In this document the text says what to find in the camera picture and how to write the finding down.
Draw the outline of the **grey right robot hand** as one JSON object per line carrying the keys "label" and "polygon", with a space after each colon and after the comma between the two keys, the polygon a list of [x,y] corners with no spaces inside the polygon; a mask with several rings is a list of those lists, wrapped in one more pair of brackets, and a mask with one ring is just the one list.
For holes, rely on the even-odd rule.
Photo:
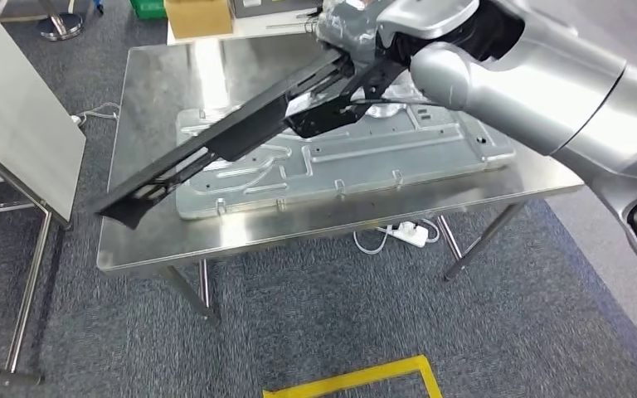
{"label": "grey right robot hand", "polygon": [[316,37],[327,46],[350,56],[354,66],[365,69],[375,60],[377,18],[393,1],[340,1],[324,11],[316,22]]}

